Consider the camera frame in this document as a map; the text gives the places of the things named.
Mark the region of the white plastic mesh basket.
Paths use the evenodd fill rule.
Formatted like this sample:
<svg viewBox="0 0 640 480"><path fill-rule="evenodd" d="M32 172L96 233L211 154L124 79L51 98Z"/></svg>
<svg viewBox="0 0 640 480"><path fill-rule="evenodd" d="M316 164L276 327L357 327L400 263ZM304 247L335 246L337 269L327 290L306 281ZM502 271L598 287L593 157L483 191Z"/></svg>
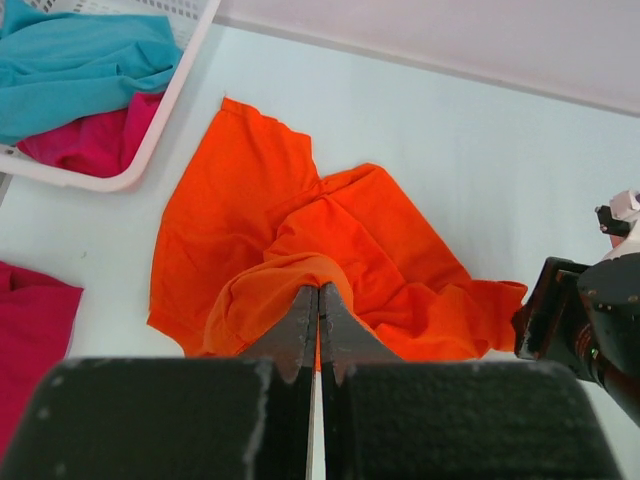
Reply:
<svg viewBox="0 0 640 480"><path fill-rule="evenodd" d="M143 173L215 1L5 1L1 170L96 192Z"/></svg>

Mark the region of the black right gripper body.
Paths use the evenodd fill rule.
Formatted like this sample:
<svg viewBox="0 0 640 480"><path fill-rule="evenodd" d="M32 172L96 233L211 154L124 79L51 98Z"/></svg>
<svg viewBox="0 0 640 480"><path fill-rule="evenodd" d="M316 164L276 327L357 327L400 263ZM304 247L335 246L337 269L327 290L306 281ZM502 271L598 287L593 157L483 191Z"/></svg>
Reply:
<svg viewBox="0 0 640 480"><path fill-rule="evenodd" d="M556 363L613 393L639 393L639 255L585 265L577 280L569 353Z"/></svg>

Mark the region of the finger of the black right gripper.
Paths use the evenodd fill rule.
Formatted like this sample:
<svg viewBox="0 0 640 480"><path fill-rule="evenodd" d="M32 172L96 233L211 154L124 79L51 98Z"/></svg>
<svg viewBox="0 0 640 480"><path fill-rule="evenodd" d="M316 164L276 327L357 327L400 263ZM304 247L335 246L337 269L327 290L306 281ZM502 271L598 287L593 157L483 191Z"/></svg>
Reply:
<svg viewBox="0 0 640 480"><path fill-rule="evenodd" d="M545 260L528 300L511 320L518 358L559 361L569 353L565 331L576 321L577 280L584 271L584 264L571 260Z"/></svg>

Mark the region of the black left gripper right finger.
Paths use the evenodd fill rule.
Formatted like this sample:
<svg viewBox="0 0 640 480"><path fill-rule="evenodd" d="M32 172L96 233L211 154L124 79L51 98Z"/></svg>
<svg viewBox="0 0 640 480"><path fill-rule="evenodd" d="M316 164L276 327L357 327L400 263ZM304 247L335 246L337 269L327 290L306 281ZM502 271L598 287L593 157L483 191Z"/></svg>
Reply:
<svg viewBox="0 0 640 480"><path fill-rule="evenodd" d="M617 479L589 399L552 362L401 360L319 293L330 479Z"/></svg>

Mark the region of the orange t shirt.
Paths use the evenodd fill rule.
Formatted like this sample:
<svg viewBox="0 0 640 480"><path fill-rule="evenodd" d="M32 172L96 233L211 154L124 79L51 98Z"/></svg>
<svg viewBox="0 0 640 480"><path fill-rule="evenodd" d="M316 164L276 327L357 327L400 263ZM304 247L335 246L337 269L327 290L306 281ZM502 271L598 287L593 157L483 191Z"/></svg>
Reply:
<svg viewBox="0 0 640 480"><path fill-rule="evenodd" d="M162 215L150 326L188 356L235 356L326 284L408 361L510 350L526 293L473 278L384 168L320 176L309 136L225 99Z"/></svg>

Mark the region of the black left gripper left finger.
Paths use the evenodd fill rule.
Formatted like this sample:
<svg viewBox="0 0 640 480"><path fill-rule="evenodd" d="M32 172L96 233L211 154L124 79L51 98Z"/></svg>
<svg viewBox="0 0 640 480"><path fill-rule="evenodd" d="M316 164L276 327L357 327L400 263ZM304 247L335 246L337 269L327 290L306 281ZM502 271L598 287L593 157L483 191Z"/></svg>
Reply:
<svg viewBox="0 0 640 480"><path fill-rule="evenodd" d="M305 479L319 293L233 358L78 358L40 382L5 479Z"/></svg>

